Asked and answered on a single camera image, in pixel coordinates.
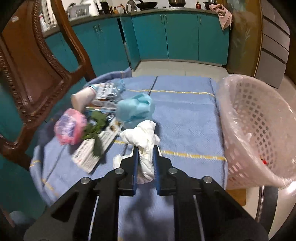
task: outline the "drawer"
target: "drawer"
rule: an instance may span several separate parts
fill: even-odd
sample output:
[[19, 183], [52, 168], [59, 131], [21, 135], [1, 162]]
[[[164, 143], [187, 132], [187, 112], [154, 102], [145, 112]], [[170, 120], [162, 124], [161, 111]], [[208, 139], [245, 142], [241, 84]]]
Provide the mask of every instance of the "drawer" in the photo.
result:
[[276, 10], [274, 10], [274, 17], [275, 17], [275, 23], [278, 26], [280, 26], [283, 30], [285, 30], [285, 32], [287, 34], [290, 34], [290, 29], [289, 29], [288, 25], [286, 24], [286, 22], [283, 20], [281, 15]]
[[273, 56], [261, 51], [256, 78], [278, 88], [283, 80], [286, 65]]
[[289, 51], [265, 34], [263, 35], [262, 47], [279, 57], [285, 63], [288, 61]]
[[281, 29], [263, 19], [263, 33], [277, 41], [285, 49], [289, 50], [290, 38]]
[[275, 22], [274, 7], [267, 0], [261, 0], [261, 6], [263, 15]]

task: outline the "cabinet handle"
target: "cabinet handle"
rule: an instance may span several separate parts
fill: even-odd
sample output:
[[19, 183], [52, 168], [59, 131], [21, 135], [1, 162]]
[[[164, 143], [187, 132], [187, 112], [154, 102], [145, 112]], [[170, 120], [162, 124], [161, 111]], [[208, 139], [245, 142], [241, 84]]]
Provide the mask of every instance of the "cabinet handle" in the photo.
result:
[[96, 31], [96, 33], [98, 33], [98, 30], [97, 30], [96, 26], [94, 26], [94, 30]]

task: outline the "crumpled blue plastic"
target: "crumpled blue plastic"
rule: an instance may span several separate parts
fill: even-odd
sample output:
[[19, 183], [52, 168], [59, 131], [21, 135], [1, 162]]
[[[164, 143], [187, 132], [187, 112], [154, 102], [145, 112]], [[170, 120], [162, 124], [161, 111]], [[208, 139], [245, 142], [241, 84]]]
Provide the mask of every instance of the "crumpled blue plastic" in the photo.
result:
[[139, 94], [117, 103], [116, 118], [125, 129], [134, 129], [144, 120], [152, 120], [155, 104], [147, 94]]

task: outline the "pink cloth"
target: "pink cloth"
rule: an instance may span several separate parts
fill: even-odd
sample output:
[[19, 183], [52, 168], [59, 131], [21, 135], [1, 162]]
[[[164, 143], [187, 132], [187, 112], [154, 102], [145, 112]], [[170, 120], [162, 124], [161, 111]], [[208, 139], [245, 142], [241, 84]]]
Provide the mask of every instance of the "pink cloth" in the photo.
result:
[[81, 141], [80, 138], [86, 125], [85, 115], [77, 110], [67, 109], [54, 125], [54, 132], [61, 145], [74, 145]]
[[231, 23], [232, 23], [232, 14], [229, 12], [222, 4], [211, 4], [209, 8], [212, 11], [215, 11], [219, 15], [219, 21], [221, 24], [222, 30], [226, 29], [230, 25], [231, 29]]

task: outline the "countertop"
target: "countertop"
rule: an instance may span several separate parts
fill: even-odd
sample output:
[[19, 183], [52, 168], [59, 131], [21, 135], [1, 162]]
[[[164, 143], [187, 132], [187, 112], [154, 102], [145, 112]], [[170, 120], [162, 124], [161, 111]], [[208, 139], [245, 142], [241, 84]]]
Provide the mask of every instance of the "countertop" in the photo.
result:
[[[127, 13], [127, 14], [103, 14], [98, 16], [89, 16], [84, 18], [78, 18], [70, 21], [71, 26], [79, 25], [82, 23], [87, 23], [91, 21], [95, 21], [98, 19], [105, 19], [105, 18], [118, 18], [123, 16], [135, 16], [135, 15], [144, 15], [149, 13], [155, 13], [155, 12], [171, 12], [171, 11], [182, 11], [182, 12], [204, 12], [204, 13], [210, 13], [217, 15], [216, 12], [205, 10], [205, 9], [195, 9], [195, 8], [186, 8], [186, 7], [170, 7], [170, 8], [155, 8], [150, 10], [143, 10], [139, 12], [133, 12], [133, 13]], [[43, 32], [43, 37], [46, 38], [50, 35], [53, 35], [55, 33], [59, 32], [59, 27], [51, 28], [45, 32]]]

